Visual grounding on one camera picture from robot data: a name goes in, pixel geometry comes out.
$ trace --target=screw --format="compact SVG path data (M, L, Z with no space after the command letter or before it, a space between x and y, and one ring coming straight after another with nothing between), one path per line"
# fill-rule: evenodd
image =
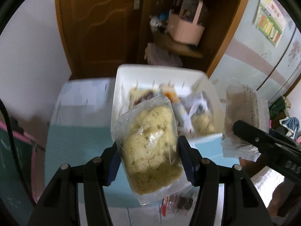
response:
M239 164L235 164L234 168L238 171L240 171L242 169L241 165L239 165Z
M208 158L203 158L203 159L201 159L201 162L202 162L203 164L209 164L209 163L210 163L210 160L209 160Z
M101 162L101 158L100 158L99 156L94 157L94 158L93 158L93 162L94 162L94 163L99 163L99 162Z
M68 167L69 167L69 164L67 164L67 163L61 165L62 170L66 170Z

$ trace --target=light blue table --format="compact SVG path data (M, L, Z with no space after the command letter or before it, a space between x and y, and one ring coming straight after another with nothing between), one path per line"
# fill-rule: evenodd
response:
M55 105L49 127L45 158L45 184L61 164L87 163L112 146L110 120L115 79L76 80L65 83ZM234 158L223 158L221 137L195 144L203 157L218 165L232 167ZM116 180L104 188L109 207L139 207L129 187L123 166ZM83 203L79 186L79 202Z

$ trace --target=wooden door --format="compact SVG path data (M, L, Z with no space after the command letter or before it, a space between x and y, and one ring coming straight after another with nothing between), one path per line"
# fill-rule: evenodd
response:
M73 79L115 76L135 63L142 11L134 0L55 0Z

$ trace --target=wooden cabinet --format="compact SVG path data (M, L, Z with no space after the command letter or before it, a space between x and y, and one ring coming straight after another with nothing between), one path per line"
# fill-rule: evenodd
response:
M168 34L152 34L149 16L168 12L174 0L55 0L72 78L115 76L123 63L145 63L148 42L180 55L185 68L212 74L241 20L248 0L203 0L210 16L196 50Z

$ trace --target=black cable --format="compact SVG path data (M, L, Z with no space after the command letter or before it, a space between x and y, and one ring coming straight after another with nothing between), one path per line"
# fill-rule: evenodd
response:
M7 112L7 110L6 110L5 106L4 106L4 103L2 102L1 99L0 99L0 110L1 110L1 113L2 113L2 115L4 117L4 121L5 121L5 124L6 124L7 134L8 134L10 145L11 145L11 152L12 152L12 155L13 155L13 160L14 160L17 172L19 174L20 180L22 182L23 188L25 190L25 193L26 193L28 199L30 200L31 204L33 206L35 206L36 203L35 203L35 201L34 201L34 199L32 197L30 189L28 188L28 186L27 186L27 184L25 182L25 178L24 178L21 166L20 166L20 162L19 162L19 159L18 159L17 151L16 151L16 146L15 146L15 141L14 141L14 135L13 135L13 130L11 128L11 122L10 122L10 119L9 119L9 115L8 115L8 112Z

